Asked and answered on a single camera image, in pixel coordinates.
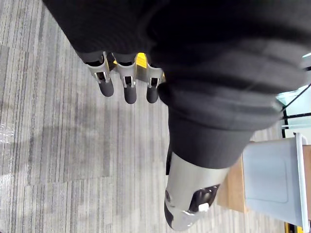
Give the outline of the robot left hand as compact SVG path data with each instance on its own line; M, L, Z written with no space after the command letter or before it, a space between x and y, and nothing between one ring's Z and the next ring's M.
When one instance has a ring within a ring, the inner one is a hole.
M164 213L189 229L212 205L254 132L281 117L278 94L307 80L308 0L46 0L101 93L137 99L136 60L147 58L148 102L168 107Z

